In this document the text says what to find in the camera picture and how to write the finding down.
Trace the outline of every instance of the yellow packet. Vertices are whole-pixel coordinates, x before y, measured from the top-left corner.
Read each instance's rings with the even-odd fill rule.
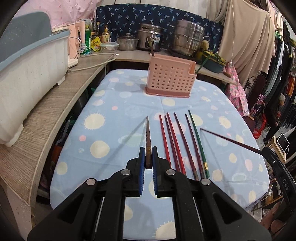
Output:
[[[101,50],[101,41],[99,37],[96,37],[91,41],[91,49],[95,52]]]

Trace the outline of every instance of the tablecloth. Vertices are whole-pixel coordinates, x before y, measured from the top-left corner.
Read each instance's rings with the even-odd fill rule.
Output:
[[[157,146],[159,157],[165,158],[159,115],[164,116],[166,112],[170,113],[173,122],[187,177],[193,179],[173,115],[176,112],[196,163],[185,119],[189,109],[200,134],[210,179],[243,208],[261,198],[269,186],[263,157],[200,130],[203,127],[258,148],[252,133],[225,94],[215,85],[196,80],[190,98],[150,96],[144,90],[147,73],[119,69],[102,80],[63,147],[50,187],[51,206],[56,208],[86,179],[109,178],[125,168],[128,160],[138,157],[140,147],[145,146],[146,116],[149,116],[152,146]],[[126,239],[175,238],[171,198],[156,198],[151,170],[145,170],[143,195],[126,198],[124,220],[123,237]]]

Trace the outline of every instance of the silver screw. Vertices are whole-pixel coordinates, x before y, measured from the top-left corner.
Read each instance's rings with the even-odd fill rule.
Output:
[[[129,169],[123,169],[123,170],[121,171],[121,174],[122,174],[122,175],[125,175],[125,176],[129,175],[130,173],[131,173],[131,171],[130,171]]]
[[[173,176],[173,175],[176,174],[176,171],[173,170],[173,169],[168,169],[168,170],[166,171],[166,173],[167,173],[169,176]]]
[[[202,179],[202,184],[205,185],[205,186],[208,186],[211,184],[211,180],[210,179],[207,179],[207,178],[204,178]]]
[[[96,180],[93,179],[93,178],[87,179],[87,181],[86,181],[86,184],[89,185],[89,186],[91,186],[91,185],[93,185],[95,183],[96,183]]]

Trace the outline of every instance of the gray hair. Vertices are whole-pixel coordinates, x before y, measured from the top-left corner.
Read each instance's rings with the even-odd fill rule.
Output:
[[[285,102],[285,100],[286,100],[286,97],[283,94],[281,94],[279,97],[279,101]]]

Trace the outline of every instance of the red chopstick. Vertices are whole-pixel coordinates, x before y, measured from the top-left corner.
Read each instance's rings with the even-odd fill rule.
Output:
[[[163,127],[163,120],[161,119],[161,115],[159,115],[159,120],[160,120],[160,127],[161,127],[161,133],[163,135],[163,145],[165,147],[165,158],[168,160],[168,162],[170,163],[170,154],[168,152],[168,144],[166,142],[166,138],[165,138],[165,129]]]
[[[170,139],[170,145],[172,147],[173,158],[174,158],[174,163],[175,163],[175,169],[176,169],[177,172],[180,172],[180,167],[179,167],[178,160],[177,160],[177,154],[176,154],[172,134],[170,132],[170,127],[168,125],[168,120],[167,120],[166,116],[165,116],[165,123],[166,123],[167,129],[168,129],[168,137]]]
[[[180,148],[179,148],[179,145],[178,145],[178,141],[177,141],[177,138],[176,138],[176,135],[175,135],[175,132],[174,132],[172,122],[170,120],[170,115],[167,113],[167,116],[168,116],[168,122],[170,124],[170,128],[172,130],[172,136],[173,136],[173,139],[174,139],[174,142],[175,142],[175,147],[176,147],[177,155],[178,155],[178,158],[179,158],[181,172],[186,176],[186,171],[185,171],[184,163],[183,163],[183,160],[182,160],[181,151],[180,151]]]
[[[182,137],[182,140],[184,142],[184,146],[185,146],[185,149],[186,149],[186,152],[187,152],[187,156],[188,156],[189,163],[190,163],[190,166],[191,166],[191,170],[192,170],[192,173],[193,173],[193,176],[194,176],[194,180],[198,181],[198,175],[197,175],[196,168],[194,166],[194,162],[193,162],[193,159],[192,159],[190,150],[189,150],[189,146],[187,144],[185,135],[183,133],[183,130],[182,130],[181,125],[180,125],[180,122],[179,122],[179,120],[178,120],[177,115],[176,115],[175,112],[174,112],[174,116],[175,116],[176,122],[178,124],[179,130],[180,130],[180,134],[181,134],[181,137]]]
[[[196,158],[197,158],[198,169],[200,171],[200,178],[203,179],[203,178],[205,178],[205,174],[203,172],[203,167],[202,167],[202,161],[200,159],[200,154],[198,152],[197,144],[196,144],[194,134],[193,134],[193,131],[192,131],[192,128],[191,128],[191,125],[190,125],[187,114],[185,114],[185,117],[186,117],[186,120],[187,120],[187,124],[188,124],[188,127],[189,127],[189,131],[190,131],[190,134],[191,134],[191,138],[192,138],[192,142],[193,142],[193,146],[194,146],[194,150],[195,150],[195,154],[196,154]]]

